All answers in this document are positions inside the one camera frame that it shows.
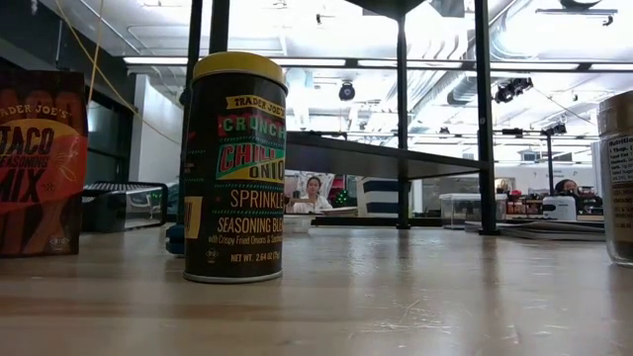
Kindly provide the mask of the yellow-lid chili onion spice jar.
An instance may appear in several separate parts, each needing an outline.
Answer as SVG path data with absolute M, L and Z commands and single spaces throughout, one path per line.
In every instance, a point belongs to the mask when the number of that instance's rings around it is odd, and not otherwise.
M 239 284 L 282 274 L 286 97 L 282 68 L 225 51 L 194 67 L 182 183 L 184 277 Z

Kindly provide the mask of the black metal wooden shelf rack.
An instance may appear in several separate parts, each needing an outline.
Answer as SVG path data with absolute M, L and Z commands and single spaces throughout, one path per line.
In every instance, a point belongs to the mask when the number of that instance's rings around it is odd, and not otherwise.
M 395 19 L 397 35 L 397 95 L 398 146 L 396 148 L 323 138 L 315 133 L 291 133 L 290 157 L 294 170 L 330 172 L 369 177 L 394 178 L 398 181 L 399 210 L 396 227 L 409 229 L 408 188 L 415 179 L 479 174 L 482 212 L 482 235 L 497 235 L 494 212 L 495 193 L 493 129 L 491 124 L 491 62 L 489 0 L 475 1 L 475 39 L 477 47 L 477 88 L 479 94 L 479 131 L 477 134 L 480 159 L 441 156 L 407 149 L 407 35 L 406 14 L 423 0 L 357 0 L 383 15 Z

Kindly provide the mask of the person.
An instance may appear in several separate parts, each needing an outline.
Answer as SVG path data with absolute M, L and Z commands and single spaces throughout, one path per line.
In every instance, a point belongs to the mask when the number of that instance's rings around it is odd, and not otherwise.
M 320 194 L 321 181 L 317 177 L 311 177 L 306 188 L 306 195 L 300 198 L 300 202 L 293 204 L 295 214 L 318 214 L 332 208 L 327 197 Z
M 602 207 L 602 198 L 596 195 L 585 195 L 581 192 L 578 184 L 571 179 L 563 179 L 555 185 L 555 192 L 558 195 L 569 195 L 575 198 L 576 209 L 584 211 L 587 207 Z

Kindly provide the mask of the white plastic tray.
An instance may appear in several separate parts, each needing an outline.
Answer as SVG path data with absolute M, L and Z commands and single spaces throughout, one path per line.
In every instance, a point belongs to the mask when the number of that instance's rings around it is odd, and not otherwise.
M 284 231 L 287 233 L 308 233 L 314 218 L 312 215 L 284 215 Z

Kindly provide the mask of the blue white striped box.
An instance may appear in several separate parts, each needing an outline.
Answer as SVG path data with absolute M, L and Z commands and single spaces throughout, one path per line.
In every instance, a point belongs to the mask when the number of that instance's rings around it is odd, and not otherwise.
M 396 218 L 399 184 L 394 179 L 357 178 L 357 207 L 361 218 Z

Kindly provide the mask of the ceiling light strip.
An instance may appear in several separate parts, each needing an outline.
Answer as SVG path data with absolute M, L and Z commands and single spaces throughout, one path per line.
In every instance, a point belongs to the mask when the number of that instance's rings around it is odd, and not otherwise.
M 523 71 L 574 71 L 579 67 L 577 63 L 568 62 L 513 62 L 505 66 Z
M 126 56 L 123 61 L 128 65 L 164 65 L 181 66 L 188 63 L 188 59 L 182 56 Z
M 346 63 L 345 59 L 331 58 L 271 57 L 271 60 L 276 64 L 288 67 L 341 67 Z

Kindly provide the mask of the clear plastic box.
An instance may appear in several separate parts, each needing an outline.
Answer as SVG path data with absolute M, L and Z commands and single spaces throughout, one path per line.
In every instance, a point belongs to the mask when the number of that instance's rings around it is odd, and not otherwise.
M 441 226 L 464 229 L 466 223 L 479 222 L 482 217 L 481 196 L 475 193 L 442 194 L 440 200 Z

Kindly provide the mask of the blue T-shaped hand tool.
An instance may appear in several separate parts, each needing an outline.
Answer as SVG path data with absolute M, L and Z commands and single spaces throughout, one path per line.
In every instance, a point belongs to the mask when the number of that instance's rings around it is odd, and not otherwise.
M 176 256 L 185 254 L 185 228 L 183 224 L 175 224 L 165 232 L 165 248 Z

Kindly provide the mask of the black ceiling spotlight cluster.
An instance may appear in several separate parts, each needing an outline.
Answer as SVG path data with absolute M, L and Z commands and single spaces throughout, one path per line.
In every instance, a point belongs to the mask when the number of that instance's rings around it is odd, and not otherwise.
M 516 96 L 522 95 L 525 91 L 533 87 L 530 77 L 511 78 L 501 82 L 497 86 L 497 92 L 494 95 L 496 103 L 508 103 Z

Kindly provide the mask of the white countertop appliance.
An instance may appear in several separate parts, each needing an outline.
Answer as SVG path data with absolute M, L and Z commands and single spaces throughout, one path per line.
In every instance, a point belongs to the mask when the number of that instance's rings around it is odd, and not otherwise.
M 575 221 L 577 219 L 576 199 L 572 196 L 548 196 L 542 200 L 544 219 Z

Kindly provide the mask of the hanging ceiling track fixture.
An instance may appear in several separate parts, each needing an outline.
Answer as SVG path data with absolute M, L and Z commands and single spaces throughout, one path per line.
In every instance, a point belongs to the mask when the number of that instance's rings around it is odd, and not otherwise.
M 613 23 L 618 9 L 598 8 L 603 0 L 557 0 L 559 8 L 537 8 L 535 14 L 547 16 L 576 16 L 589 19 L 599 19 L 604 27 Z

